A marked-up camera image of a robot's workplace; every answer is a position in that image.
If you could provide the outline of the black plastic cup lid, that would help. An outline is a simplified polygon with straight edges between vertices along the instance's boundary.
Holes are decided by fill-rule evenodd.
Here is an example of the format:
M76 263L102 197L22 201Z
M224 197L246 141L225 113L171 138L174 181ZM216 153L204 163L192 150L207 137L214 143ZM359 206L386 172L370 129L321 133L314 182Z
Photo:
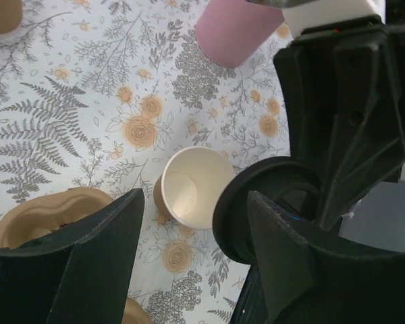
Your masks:
M231 260L255 265L274 251L282 217L315 218L321 182L291 157L259 161L239 173L222 192L213 213L213 235Z

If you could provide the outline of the brown paper cup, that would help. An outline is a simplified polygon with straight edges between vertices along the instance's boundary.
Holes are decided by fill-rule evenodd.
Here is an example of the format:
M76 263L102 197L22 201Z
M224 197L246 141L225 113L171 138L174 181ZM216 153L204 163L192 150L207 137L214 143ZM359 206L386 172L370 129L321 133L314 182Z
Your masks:
M227 158L205 146L183 148L167 162L153 188L160 214L196 230L213 227L216 204L235 176Z

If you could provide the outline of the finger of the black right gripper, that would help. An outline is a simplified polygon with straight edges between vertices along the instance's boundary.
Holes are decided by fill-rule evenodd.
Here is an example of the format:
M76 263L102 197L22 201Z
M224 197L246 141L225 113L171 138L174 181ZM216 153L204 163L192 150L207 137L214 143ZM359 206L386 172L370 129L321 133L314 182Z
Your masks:
M306 48L282 49L273 62L286 106L291 156L301 162L322 162L324 119Z
M327 231L405 162L402 87L389 32L348 35L334 47L333 58L337 108L319 199L319 227Z

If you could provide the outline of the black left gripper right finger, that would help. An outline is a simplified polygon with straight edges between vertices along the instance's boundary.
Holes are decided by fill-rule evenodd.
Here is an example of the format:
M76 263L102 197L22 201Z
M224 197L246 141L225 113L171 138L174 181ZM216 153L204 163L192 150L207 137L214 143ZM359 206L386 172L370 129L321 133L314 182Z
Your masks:
M405 323L405 252L281 220L283 243L257 261L270 323Z

